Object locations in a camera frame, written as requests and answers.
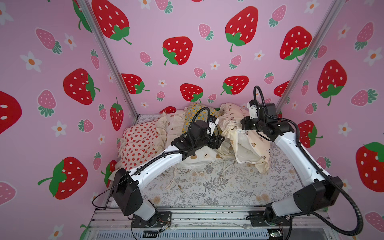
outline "white flower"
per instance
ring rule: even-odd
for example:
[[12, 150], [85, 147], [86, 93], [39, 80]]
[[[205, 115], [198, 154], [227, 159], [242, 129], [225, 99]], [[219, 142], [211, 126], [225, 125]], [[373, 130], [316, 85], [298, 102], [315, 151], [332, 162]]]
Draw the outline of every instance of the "white flower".
[[112, 76], [112, 73], [109, 73], [108, 74], [108, 80], [110, 83], [113, 83], [113, 76]]
[[63, 235], [63, 232], [62, 232], [63, 227], [64, 227], [64, 224], [61, 225], [60, 227], [55, 226], [53, 228], [53, 233], [51, 235], [49, 235], [48, 239], [49, 240], [51, 240], [51, 239], [56, 240], [58, 237], [61, 237]]
[[166, 84], [166, 81], [165, 80], [159, 80], [159, 84], [160, 86], [164, 87]]
[[364, 4], [368, 4], [371, 7], [374, 2], [375, 0], [365, 0]]
[[5, 10], [6, 10], [5, 3], [0, 2], [0, 13], [1, 13], [0, 24], [1, 25], [4, 25], [6, 20], [13, 22], [13, 18], [8, 13], [6, 13]]
[[41, 60], [36, 59], [35, 56], [31, 51], [28, 52], [28, 56], [25, 55], [20, 55], [22, 60], [26, 62], [25, 68], [27, 70], [31, 70], [32, 68], [35, 69], [37, 72], [40, 72], [40, 67], [39, 65], [42, 63]]
[[364, 59], [364, 62], [368, 62], [370, 66], [372, 66], [376, 60], [380, 60], [383, 58], [383, 56], [380, 54], [381, 52], [381, 47], [376, 49], [376, 51], [369, 50], [368, 51], [368, 57]]
[[344, 123], [343, 125], [339, 124], [339, 134], [344, 134], [344, 136], [348, 135], [348, 132], [352, 131], [350, 127], [348, 127], [348, 123]]
[[320, 3], [317, 2], [317, 0], [312, 0], [310, 2], [307, 2], [307, 9], [304, 11], [304, 13], [313, 13], [313, 10], [317, 8], [320, 5]]
[[218, 64], [216, 61], [214, 63], [211, 63], [211, 70], [217, 70], [218, 67], [220, 67], [220, 64]]
[[294, 110], [296, 110], [296, 107], [297, 107], [297, 103], [296, 103], [296, 101], [295, 101], [295, 102], [292, 103], [292, 108], [293, 108]]
[[263, 53], [263, 51], [260, 50], [260, 52], [255, 53], [255, 58], [254, 58], [254, 60], [258, 59], [259, 61], [261, 61], [261, 60], [262, 60], [262, 57], [263, 57], [264, 55], [265, 55], [265, 54]]
[[73, 36], [68, 36], [68, 34], [64, 33], [65, 36], [65, 44], [68, 44], [70, 46], [70, 49], [73, 50], [73, 47], [77, 47], [77, 45], [73, 41]]
[[94, 192], [92, 197], [91, 197], [91, 199], [90, 199], [90, 201], [92, 202], [97, 197], [97, 195], [99, 195], [99, 193], [98, 192]]
[[147, 8], [150, 9], [149, 4], [151, 3], [152, 0], [139, 0], [141, 2], [141, 9]]
[[348, 179], [343, 180], [343, 190], [348, 192], [349, 189], [352, 189], [351, 185], [348, 184]]
[[347, 36], [347, 32], [350, 29], [351, 29], [350, 26], [347, 26], [347, 24], [344, 24], [343, 28], [338, 31], [339, 36], [338, 36], [337, 40], [339, 40], [340, 38], [345, 38]]
[[51, 129], [56, 132], [56, 137], [58, 137], [60, 135], [65, 135], [66, 134], [65, 133], [66, 128], [67, 128], [67, 125], [61, 124], [60, 121], [57, 121], [56, 126], [51, 127]]

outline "strawberry print wall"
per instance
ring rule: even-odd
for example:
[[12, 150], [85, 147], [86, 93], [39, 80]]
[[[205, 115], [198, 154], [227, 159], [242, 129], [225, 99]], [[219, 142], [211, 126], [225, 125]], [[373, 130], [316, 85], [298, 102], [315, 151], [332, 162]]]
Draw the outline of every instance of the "strawberry print wall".
[[[362, 233], [343, 240], [384, 239], [383, 9], [383, 1], [347, 1], [282, 109], [362, 212]], [[356, 225], [343, 196], [328, 213], [342, 229]]]
[[76, 1], [0, 2], [1, 239], [83, 239], [106, 190], [134, 118], [90, 31]]
[[138, 113], [277, 102], [331, 0], [88, 0]]

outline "pillow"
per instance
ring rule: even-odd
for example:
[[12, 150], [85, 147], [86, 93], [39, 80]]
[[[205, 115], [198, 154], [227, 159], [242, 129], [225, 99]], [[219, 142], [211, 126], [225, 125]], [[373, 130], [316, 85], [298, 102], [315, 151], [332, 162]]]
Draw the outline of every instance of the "pillow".
[[[207, 107], [201, 103], [191, 103], [188, 108], [187, 108], [187, 111], [185, 113], [185, 121], [184, 121], [184, 127], [183, 127], [183, 133], [185, 133], [187, 130], [188, 130], [188, 127], [189, 127], [189, 123], [192, 121], [193, 117], [195, 116], [195, 114], [200, 110], [202, 109], [203, 107]], [[214, 108], [209, 108], [209, 110], [211, 111], [211, 115], [212, 116], [215, 116], [215, 117], [220, 117], [221, 115], [223, 115], [223, 112], [220, 112], [220, 111], [217, 111], [216, 109]], [[202, 111], [198, 117], [196, 118], [196, 120], [203, 120], [203, 121], [207, 121], [207, 111], [204, 110]]]

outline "red strawberry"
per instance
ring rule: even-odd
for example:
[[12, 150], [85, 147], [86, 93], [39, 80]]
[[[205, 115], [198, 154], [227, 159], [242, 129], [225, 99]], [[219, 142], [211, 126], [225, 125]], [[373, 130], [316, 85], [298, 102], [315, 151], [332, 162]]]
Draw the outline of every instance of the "red strawberry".
[[141, 52], [140, 53], [140, 60], [144, 63], [144, 65], [146, 65], [147, 67], [150, 67], [152, 66], [152, 61], [151, 61], [151, 57], [145, 53], [145, 52]]
[[321, 71], [317, 92], [323, 98], [329, 98], [328, 106], [331, 104], [332, 96], [339, 94], [347, 82], [347, 73], [336, 60], [327, 62]]
[[216, 94], [211, 94], [211, 95], [208, 96], [207, 101], [209, 103], [213, 103], [215, 100], [216, 100]]
[[112, 174], [112, 172], [115, 171], [115, 165], [116, 165], [116, 161], [115, 160], [112, 160], [108, 165], [107, 167], [105, 168], [105, 173], [103, 173], [103, 171], [101, 170], [101, 173], [104, 174], [104, 183], [105, 183], [105, 186], [109, 187], [110, 183], [111, 183], [111, 180], [109, 180], [109, 176]]
[[384, 216], [377, 212], [369, 212], [365, 215], [365, 220], [380, 232], [384, 232]]
[[156, 99], [159, 101], [163, 101], [165, 97], [166, 97], [166, 95], [163, 91], [160, 91], [156, 94]]
[[56, 199], [66, 199], [79, 190], [87, 181], [88, 171], [79, 160], [66, 157], [53, 169], [53, 177], [43, 179], [37, 185], [52, 179], [49, 191]]
[[118, 139], [116, 140], [116, 144], [117, 144], [117, 146], [118, 146], [118, 149], [120, 149], [120, 147], [121, 147], [121, 139], [120, 139], [120, 138], [118, 138]]
[[237, 55], [231, 59], [231, 63], [229, 64], [230, 69], [237, 68], [238, 65], [241, 63], [241, 55]]
[[127, 86], [129, 93], [139, 94], [143, 92], [143, 90], [149, 92], [149, 90], [144, 89], [145, 84], [139, 76], [136, 76], [134, 74], [127, 74], [127, 73], [122, 73], [121, 76], [124, 79], [125, 86]]
[[163, 112], [165, 113], [175, 113], [176, 108], [175, 107], [166, 107], [163, 110], [161, 110], [159, 113], [162, 114]]
[[227, 41], [233, 45], [242, 46], [249, 43], [256, 32], [257, 20], [259, 18], [259, 12], [257, 8], [253, 6], [246, 7], [236, 14], [225, 26], [225, 35]]
[[16, 192], [16, 188], [14, 188], [11, 184], [0, 181], [0, 206], [14, 199]]
[[323, 169], [330, 168], [331, 161], [327, 157], [319, 157], [316, 162], [322, 167]]
[[107, 120], [107, 110], [104, 108], [103, 104], [99, 105], [100, 117], [105, 121]]
[[22, 115], [22, 108], [17, 100], [0, 91], [0, 134], [14, 125]]
[[284, 91], [286, 90], [286, 88], [288, 87], [288, 84], [289, 84], [289, 81], [288, 82], [285, 82], [283, 84], [280, 84], [279, 86], [275, 87], [273, 93], [279, 97], [281, 97], [284, 93]]
[[310, 120], [299, 123], [297, 126], [299, 126], [300, 130], [300, 142], [306, 148], [312, 147], [316, 143], [316, 138], [323, 138], [323, 136], [316, 137], [317, 128]]
[[93, 79], [82, 68], [76, 69], [64, 78], [63, 85], [65, 93], [81, 104], [89, 105], [100, 89], [94, 87]]
[[280, 58], [284, 60], [297, 59], [307, 50], [312, 41], [312, 35], [301, 26], [296, 26], [285, 35], [280, 48]]
[[264, 77], [265, 77], [264, 81], [266, 84], [271, 84], [275, 79], [275, 77], [273, 76], [273, 73], [267, 73]]
[[55, 113], [53, 109], [56, 107], [56, 100], [51, 91], [43, 90], [37, 97], [37, 103], [40, 105], [38, 109], [42, 116], [44, 115], [47, 118], [48, 115], [52, 116]]
[[201, 68], [195, 68], [194, 72], [195, 72], [195, 76], [198, 78], [201, 78], [201, 79], [203, 79], [207, 76], [206, 73], [204, 72], [204, 70]]
[[184, 83], [180, 86], [180, 92], [186, 101], [196, 102], [199, 100], [201, 103], [200, 98], [203, 96], [203, 89], [201, 87]]
[[88, 133], [93, 129], [93, 123], [88, 119], [81, 120], [78, 127], [80, 131]]
[[95, 154], [95, 159], [93, 160], [93, 168], [95, 169], [95, 171], [99, 169], [100, 165], [101, 165], [101, 154], [97, 152]]
[[356, 152], [362, 183], [375, 192], [384, 192], [384, 145], [371, 142]]
[[93, 65], [95, 66], [95, 68], [99, 69], [100, 61], [98, 59], [98, 55], [97, 55], [95, 49], [92, 49], [92, 51], [91, 51], [91, 61], [92, 61]]
[[355, 42], [355, 50], [359, 51], [363, 49], [368, 44], [368, 40], [371, 39], [373, 35], [373, 22], [365, 24], [364, 28], [360, 30], [359, 34], [356, 37], [357, 42]]
[[309, 84], [308, 80], [305, 80], [305, 81], [303, 82], [303, 86], [301, 87], [301, 94], [302, 94], [303, 96], [308, 92], [308, 89], [309, 89], [308, 84]]
[[351, 103], [353, 105], [356, 105], [356, 106], [359, 106], [359, 107], [363, 107], [367, 103], [371, 104], [374, 101], [376, 101], [378, 95], [379, 94], [376, 93], [376, 90], [369, 89], [368, 91], [366, 91], [366, 90], [363, 89], [363, 90], [360, 90], [359, 92], [357, 92], [351, 98]]
[[211, 31], [211, 27], [207, 24], [200, 24], [199, 25], [199, 33], [202, 38], [205, 38], [205, 40], [209, 41], [213, 39], [214, 37], [214, 32]]
[[192, 41], [188, 37], [168, 38], [163, 42], [163, 55], [167, 58], [164, 65], [168, 60], [175, 65], [186, 63], [191, 55], [192, 47]]
[[314, 52], [314, 57], [315, 58], [321, 58], [322, 56], [324, 56], [324, 54], [327, 52], [327, 50], [328, 50], [327, 46], [324, 46], [324, 45], [320, 46]]
[[55, 41], [55, 37], [52, 35], [52, 33], [41, 28], [36, 28], [35, 33], [37, 38], [40, 40], [40, 42], [46, 49], [52, 50], [52, 52], [57, 55], [60, 55], [62, 53], [60, 43], [58, 41]]
[[316, 103], [308, 104], [308, 106], [305, 109], [305, 113], [312, 114], [313, 112], [316, 112], [316, 109], [317, 109]]
[[109, 111], [113, 128], [116, 131], [120, 130], [122, 120], [124, 118], [124, 112], [120, 104], [118, 104], [118, 98], [116, 97], [116, 103], [114, 103]]
[[286, 5], [281, 5], [272, 13], [272, 18], [269, 19], [269, 27], [275, 27], [279, 24], [279, 21], [283, 20], [285, 12], [287, 11]]
[[168, 0], [155, 0], [157, 8], [160, 11], [164, 11], [165, 14], [170, 14], [172, 12], [172, 3]]
[[132, 44], [124, 38], [129, 35], [129, 22], [120, 9], [107, 0], [92, 0], [92, 10], [104, 36]]
[[224, 92], [230, 95], [239, 94], [249, 83], [249, 78], [247, 76], [233, 76], [226, 78], [223, 83], [224, 91], [220, 93], [222, 95]]

